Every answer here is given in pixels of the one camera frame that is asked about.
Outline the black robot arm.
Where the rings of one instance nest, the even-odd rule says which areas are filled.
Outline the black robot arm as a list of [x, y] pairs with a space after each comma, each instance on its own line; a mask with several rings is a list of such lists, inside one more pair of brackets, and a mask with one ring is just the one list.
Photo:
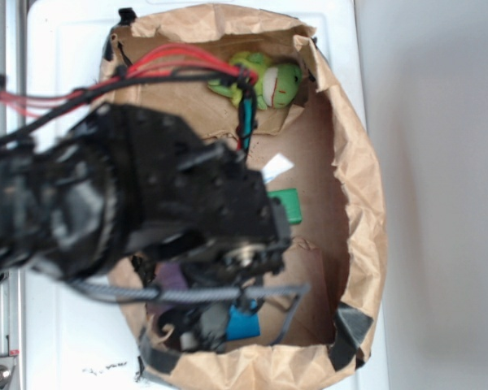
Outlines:
[[0, 143], [0, 271], [145, 303], [182, 349], [222, 351], [232, 311], [257, 312], [290, 243], [260, 172], [178, 116], [104, 104], [42, 153]]

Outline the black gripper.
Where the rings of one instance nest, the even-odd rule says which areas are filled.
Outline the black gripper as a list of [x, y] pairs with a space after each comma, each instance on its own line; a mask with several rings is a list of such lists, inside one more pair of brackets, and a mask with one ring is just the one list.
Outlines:
[[[240, 284], [284, 268], [290, 225], [260, 172], [222, 144], [162, 158], [145, 189], [141, 250], [146, 271], [179, 265], [192, 284]], [[167, 346], [181, 352], [223, 353], [229, 304], [174, 307], [162, 314]]]

